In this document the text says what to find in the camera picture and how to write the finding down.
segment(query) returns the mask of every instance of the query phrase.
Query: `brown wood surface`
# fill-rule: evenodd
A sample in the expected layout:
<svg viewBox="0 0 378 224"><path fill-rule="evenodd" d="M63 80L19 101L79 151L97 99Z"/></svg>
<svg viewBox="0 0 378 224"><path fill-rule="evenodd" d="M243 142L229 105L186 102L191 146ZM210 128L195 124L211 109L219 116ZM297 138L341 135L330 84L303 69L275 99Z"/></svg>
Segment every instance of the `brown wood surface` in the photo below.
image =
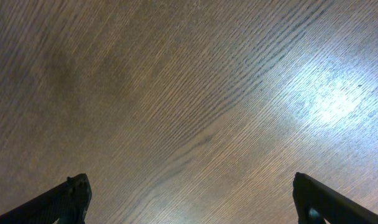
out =
<svg viewBox="0 0 378 224"><path fill-rule="evenodd" d="M87 173L87 223L378 213L378 0L0 1L0 214Z"/></svg>

